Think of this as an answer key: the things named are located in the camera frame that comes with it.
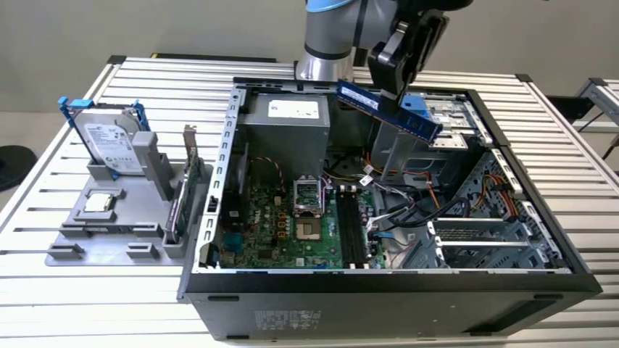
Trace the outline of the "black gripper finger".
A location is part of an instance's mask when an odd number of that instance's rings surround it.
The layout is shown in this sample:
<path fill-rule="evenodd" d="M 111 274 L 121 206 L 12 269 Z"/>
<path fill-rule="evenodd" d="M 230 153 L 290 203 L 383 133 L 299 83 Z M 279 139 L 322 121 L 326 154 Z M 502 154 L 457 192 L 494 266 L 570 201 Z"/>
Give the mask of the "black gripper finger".
<path fill-rule="evenodd" d="M 435 50 L 438 42 L 449 26 L 450 19 L 447 16 L 431 17 L 423 26 L 425 31 L 421 33 L 423 44 L 419 50 L 419 59 L 417 61 L 415 75 L 425 69 L 430 56 Z"/>
<path fill-rule="evenodd" d="M 379 109 L 399 109 L 399 103 L 421 69 L 425 29 L 398 20 L 387 42 L 381 41 L 369 57 L 374 85 L 381 89 Z"/>

